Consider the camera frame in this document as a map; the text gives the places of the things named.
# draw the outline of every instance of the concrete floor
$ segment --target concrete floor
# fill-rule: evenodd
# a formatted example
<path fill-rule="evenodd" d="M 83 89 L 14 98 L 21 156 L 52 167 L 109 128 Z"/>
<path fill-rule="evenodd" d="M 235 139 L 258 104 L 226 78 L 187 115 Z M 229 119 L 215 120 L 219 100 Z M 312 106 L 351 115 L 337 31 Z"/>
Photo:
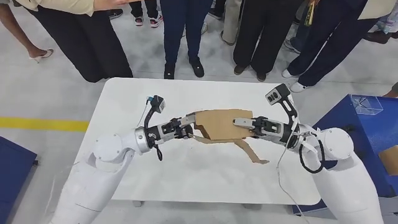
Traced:
<path fill-rule="evenodd" d="M 163 27 L 136 27 L 129 14 L 113 21 L 135 77 L 162 78 L 164 69 Z M 51 58 L 40 64 L 28 60 L 23 47 L 0 26 L 0 116 L 23 118 L 73 119 L 89 121 L 101 93 L 103 82 L 84 81 L 42 26 L 24 9 L 14 9 L 22 28 L 43 49 L 55 49 Z M 222 43 L 222 23 L 208 17 L 208 32 L 203 36 L 200 57 L 206 75 L 201 80 L 257 82 L 252 70 L 233 73 L 233 47 Z M 317 86 L 293 98 L 302 123 L 314 124 L 348 93 L 383 95 L 398 81 L 398 41 L 386 45 L 363 40 L 333 72 Z M 281 71 L 297 55 L 283 47 L 266 82 L 286 83 Z M 177 79 L 197 80 L 187 60 L 187 43 L 182 40 L 177 63 Z M 9 223 L 45 223 L 54 211 L 60 190 L 80 147 L 83 133 L 0 129 L 4 136 L 39 155 L 40 166 L 32 171 L 30 184 L 18 200 Z M 54 181 L 54 194 L 49 201 Z M 290 214 L 285 206 L 263 206 L 246 210 L 233 204 L 155 203 L 134 208 L 131 202 L 111 202 L 95 223 L 306 223 Z M 311 218 L 311 223 L 336 223 Z"/>

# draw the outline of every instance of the cardboard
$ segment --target cardboard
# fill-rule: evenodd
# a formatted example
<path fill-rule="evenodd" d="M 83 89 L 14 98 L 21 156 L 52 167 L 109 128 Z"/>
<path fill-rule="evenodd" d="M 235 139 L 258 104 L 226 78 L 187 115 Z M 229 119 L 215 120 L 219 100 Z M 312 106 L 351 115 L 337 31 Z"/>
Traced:
<path fill-rule="evenodd" d="M 398 145 L 379 153 L 389 175 L 398 175 Z"/>
<path fill-rule="evenodd" d="M 261 160 L 251 149 L 250 145 L 243 139 L 253 136 L 253 133 L 246 128 L 240 128 L 233 124 L 235 118 L 253 118 L 252 111 L 239 109 L 210 110 L 195 113 L 195 129 L 199 130 L 202 137 L 194 136 L 197 141 L 203 144 L 225 144 L 235 143 L 250 158 L 253 163 L 267 164 L 268 160 Z"/>

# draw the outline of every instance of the high heel shoe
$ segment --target high heel shoe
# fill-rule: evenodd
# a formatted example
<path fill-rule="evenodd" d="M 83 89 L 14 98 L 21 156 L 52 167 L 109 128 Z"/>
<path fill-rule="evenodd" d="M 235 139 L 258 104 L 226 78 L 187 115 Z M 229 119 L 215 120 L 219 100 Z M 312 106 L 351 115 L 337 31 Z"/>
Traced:
<path fill-rule="evenodd" d="M 29 57 L 29 60 L 35 60 L 37 63 L 40 63 L 42 59 L 49 58 L 53 53 L 54 49 L 48 49 L 44 55 L 39 55 L 38 57 Z"/>

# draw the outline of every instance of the clear acrylic box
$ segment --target clear acrylic box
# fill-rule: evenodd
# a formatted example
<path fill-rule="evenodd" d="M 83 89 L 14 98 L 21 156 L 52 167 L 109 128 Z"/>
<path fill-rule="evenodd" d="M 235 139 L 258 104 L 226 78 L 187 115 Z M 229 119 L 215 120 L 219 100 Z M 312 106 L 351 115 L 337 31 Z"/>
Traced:
<path fill-rule="evenodd" d="M 376 96 L 351 95 L 351 101 L 357 114 L 376 115 L 383 111 Z"/>

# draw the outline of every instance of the blue cabinet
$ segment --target blue cabinet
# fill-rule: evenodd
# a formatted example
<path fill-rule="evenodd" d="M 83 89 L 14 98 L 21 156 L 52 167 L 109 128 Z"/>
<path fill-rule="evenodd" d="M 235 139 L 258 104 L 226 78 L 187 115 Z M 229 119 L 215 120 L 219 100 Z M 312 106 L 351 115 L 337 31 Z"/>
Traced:
<path fill-rule="evenodd" d="M 37 155 L 0 137 L 0 224 L 5 224 Z"/>
<path fill-rule="evenodd" d="M 363 161 L 376 186 L 380 201 L 397 197 L 398 176 L 388 175 L 378 154 L 398 144 L 398 99 L 347 95 L 314 128 L 345 129 L 354 142 L 355 153 Z M 300 207 L 307 213 L 326 208 L 322 201 L 314 206 Z M 392 209 L 386 215 L 398 213 L 398 203 L 390 207 Z M 297 207 L 293 209 L 294 213 L 299 213 Z"/>

